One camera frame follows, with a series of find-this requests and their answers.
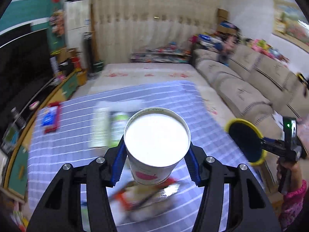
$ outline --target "paper cup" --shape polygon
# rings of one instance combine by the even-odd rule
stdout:
[[[178,114],[152,107],[129,119],[124,141],[134,180],[143,185],[156,185],[164,182],[186,155],[191,134]]]

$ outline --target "silver bolt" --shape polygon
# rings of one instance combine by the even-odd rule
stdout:
[[[103,162],[105,161],[105,158],[99,157],[99,158],[97,158],[95,161],[96,161],[97,163],[101,164],[101,163],[103,163]]]
[[[241,170],[244,170],[244,171],[248,169],[248,167],[245,164],[240,164],[239,167]]]
[[[213,163],[215,161],[215,159],[214,159],[214,157],[209,156],[209,157],[206,158],[206,161],[208,163]]]
[[[70,167],[71,167],[70,164],[64,164],[62,168],[63,168],[64,170],[68,170],[68,169],[70,169]]]

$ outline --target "sofa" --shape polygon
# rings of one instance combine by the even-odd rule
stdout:
[[[309,114],[309,91],[281,63],[244,45],[230,56],[228,67],[216,53],[197,49],[195,68],[216,90],[237,118],[253,123],[265,137],[282,139],[273,114],[301,118]],[[261,165],[270,192],[277,190],[277,156],[268,153]]]

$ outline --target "beige curtain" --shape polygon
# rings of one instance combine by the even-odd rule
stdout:
[[[130,54],[176,41],[185,48],[209,31],[221,0],[92,0],[99,57],[126,63]]]

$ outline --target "television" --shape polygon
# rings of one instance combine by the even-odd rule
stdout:
[[[14,107],[19,113],[28,110],[26,115],[21,114],[26,121],[33,114],[27,106],[53,79],[49,58],[47,29],[23,35],[0,47],[0,140],[13,122]]]
[[[31,32],[31,25],[25,24],[0,35],[0,46]]]

